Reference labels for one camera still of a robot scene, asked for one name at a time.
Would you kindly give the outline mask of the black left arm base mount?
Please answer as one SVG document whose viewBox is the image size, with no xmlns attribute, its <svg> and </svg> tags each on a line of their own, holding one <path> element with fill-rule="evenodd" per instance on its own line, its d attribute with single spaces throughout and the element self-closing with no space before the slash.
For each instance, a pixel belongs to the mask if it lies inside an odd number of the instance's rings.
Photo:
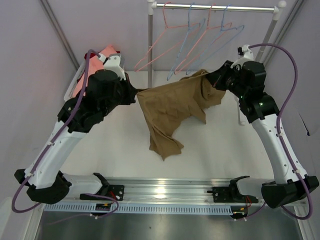
<svg viewBox="0 0 320 240">
<path fill-rule="evenodd" d="M 123 201 L 125 186 L 119 184 L 110 184 L 108 180 L 102 176 L 100 173 L 93 173 L 93 176 L 98 179 L 98 182 L 101 186 L 94 193 L 83 192 L 80 194 L 80 200 L 88 200 L 88 201 L 102 201 L 107 200 L 106 197 L 111 198 L 112 200 Z"/>
</svg>

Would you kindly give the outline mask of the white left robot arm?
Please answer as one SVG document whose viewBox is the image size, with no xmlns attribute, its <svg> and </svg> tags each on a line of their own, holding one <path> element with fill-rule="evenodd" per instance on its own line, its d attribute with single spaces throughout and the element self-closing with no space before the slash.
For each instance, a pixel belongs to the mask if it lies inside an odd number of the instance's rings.
<svg viewBox="0 0 320 240">
<path fill-rule="evenodd" d="M 112 70 L 101 69 L 88 77 L 84 96 L 70 98 L 59 111 L 44 153 L 29 168 L 14 174 L 22 186 L 28 187 L 26 193 L 33 202 L 55 204 L 64 198 L 82 199 L 85 194 L 97 200 L 108 196 L 108 182 L 100 173 L 69 175 L 62 173 L 61 167 L 94 125 L 117 106 L 134 104 L 137 92 L 127 73 L 118 76 Z"/>
</svg>

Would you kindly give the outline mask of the tan pleated skirt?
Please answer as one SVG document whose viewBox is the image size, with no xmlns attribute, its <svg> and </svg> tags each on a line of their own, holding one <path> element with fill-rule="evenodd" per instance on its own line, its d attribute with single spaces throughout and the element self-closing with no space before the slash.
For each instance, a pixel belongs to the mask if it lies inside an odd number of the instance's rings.
<svg viewBox="0 0 320 240">
<path fill-rule="evenodd" d="M 221 104 L 226 92 L 212 87 L 207 75 L 208 71 L 201 69 L 179 81 L 137 93 L 150 134 L 149 149 L 162 160 L 181 154 L 184 145 L 173 134 L 182 121 L 196 117 L 205 124 L 204 110 Z"/>
</svg>

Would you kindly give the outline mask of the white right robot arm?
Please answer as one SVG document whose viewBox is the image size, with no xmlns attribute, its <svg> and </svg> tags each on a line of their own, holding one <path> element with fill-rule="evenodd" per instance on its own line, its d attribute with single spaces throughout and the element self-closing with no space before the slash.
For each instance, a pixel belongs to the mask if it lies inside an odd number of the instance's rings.
<svg viewBox="0 0 320 240">
<path fill-rule="evenodd" d="M 246 61 L 232 66 L 226 61 L 222 67 L 206 75 L 213 88 L 230 91 L 238 98 L 240 111 L 257 132 L 270 160 L 273 178 L 254 179 L 248 176 L 232 180 L 228 196 L 239 202 L 246 195 L 262 198 L 275 209 L 307 197 L 319 185 L 316 176 L 308 175 L 288 141 L 280 111 L 272 96 L 265 91 L 267 73 L 262 63 Z"/>
</svg>

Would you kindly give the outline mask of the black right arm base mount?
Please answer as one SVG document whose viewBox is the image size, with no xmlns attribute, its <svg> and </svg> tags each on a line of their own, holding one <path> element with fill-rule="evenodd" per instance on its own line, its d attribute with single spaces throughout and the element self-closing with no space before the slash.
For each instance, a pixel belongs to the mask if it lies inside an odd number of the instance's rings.
<svg viewBox="0 0 320 240">
<path fill-rule="evenodd" d="M 245 175 L 233 178 L 230 180 L 228 186 L 214 186 L 208 190 L 207 193 L 212 195 L 215 203 L 257 204 L 259 200 L 255 196 L 243 195 L 238 190 L 237 182 L 248 177 L 248 175 Z"/>
</svg>

